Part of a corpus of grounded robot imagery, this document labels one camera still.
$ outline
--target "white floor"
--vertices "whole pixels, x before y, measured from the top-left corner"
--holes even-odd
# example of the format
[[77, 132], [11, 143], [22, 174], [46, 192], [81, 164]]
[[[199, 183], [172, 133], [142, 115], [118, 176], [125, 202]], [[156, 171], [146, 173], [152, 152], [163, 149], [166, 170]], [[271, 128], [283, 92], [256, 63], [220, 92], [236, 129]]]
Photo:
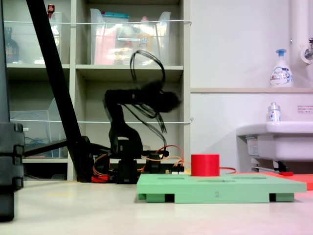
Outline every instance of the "white floor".
[[135, 185], [26, 182], [0, 235], [312, 235], [313, 191], [294, 203], [136, 200]]

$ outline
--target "white sink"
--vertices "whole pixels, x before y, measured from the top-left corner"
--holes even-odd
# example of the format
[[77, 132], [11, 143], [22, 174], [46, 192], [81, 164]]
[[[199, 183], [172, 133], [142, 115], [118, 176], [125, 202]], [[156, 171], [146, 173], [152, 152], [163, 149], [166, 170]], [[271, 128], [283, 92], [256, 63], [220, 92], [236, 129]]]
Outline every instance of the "white sink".
[[274, 161], [313, 161], [313, 122], [281, 121], [243, 126], [249, 155]]

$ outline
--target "green tray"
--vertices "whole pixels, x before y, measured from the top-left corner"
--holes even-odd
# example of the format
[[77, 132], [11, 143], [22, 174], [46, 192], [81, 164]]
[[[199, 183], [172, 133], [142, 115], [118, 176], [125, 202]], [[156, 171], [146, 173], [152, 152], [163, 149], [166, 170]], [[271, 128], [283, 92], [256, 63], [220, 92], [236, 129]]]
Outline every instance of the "green tray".
[[175, 203], [293, 202], [306, 184], [269, 175], [227, 174], [219, 177], [142, 174], [137, 183], [139, 199]]

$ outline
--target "red mat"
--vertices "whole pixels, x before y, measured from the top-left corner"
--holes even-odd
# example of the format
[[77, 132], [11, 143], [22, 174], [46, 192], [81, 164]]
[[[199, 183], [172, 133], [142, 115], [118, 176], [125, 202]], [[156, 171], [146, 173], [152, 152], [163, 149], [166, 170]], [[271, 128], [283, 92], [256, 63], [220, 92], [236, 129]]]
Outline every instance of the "red mat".
[[292, 175], [292, 176], [283, 176], [272, 172], [263, 172], [263, 173], [243, 173], [243, 174], [265, 174], [270, 176], [275, 176], [279, 178], [284, 178], [288, 180], [295, 180], [298, 182], [303, 182], [307, 184], [307, 190], [313, 190], [313, 174], [304, 174], [304, 175]]

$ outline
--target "pipe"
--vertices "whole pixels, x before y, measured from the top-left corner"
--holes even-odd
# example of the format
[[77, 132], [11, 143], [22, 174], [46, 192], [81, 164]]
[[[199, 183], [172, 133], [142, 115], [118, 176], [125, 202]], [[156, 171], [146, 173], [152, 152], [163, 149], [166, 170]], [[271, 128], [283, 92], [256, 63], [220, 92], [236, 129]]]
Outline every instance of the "pipe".
[[308, 67], [311, 63], [304, 57], [309, 46], [309, 0], [290, 0], [291, 25], [291, 70], [296, 87], [311, 87]]

